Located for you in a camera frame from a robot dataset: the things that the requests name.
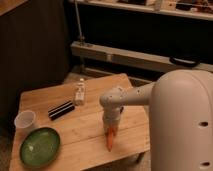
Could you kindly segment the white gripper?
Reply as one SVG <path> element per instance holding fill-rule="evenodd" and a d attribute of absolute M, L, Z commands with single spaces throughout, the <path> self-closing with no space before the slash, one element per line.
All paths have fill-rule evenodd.
<path fill-rule="evenodd" d="M 108 134 L 108 129 L 110 127 L 113 128 L 113 135 L 115 137 L 118 135 L 121 113 L 122 113 L 121 107 L 104 110 L 102 120 L 103 120 L 103 130 L 105 135 Z"/>

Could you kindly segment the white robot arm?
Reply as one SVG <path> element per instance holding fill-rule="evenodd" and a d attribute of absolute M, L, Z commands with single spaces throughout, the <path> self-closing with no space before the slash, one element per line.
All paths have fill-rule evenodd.
<path fill-rule="evenodd" d="M 106 127 L 125 106 L 149 107 L 151 171 L 213 171 L 213 73 L 175 70 L 141 87 L 116 86 L 100 104 Z"/>

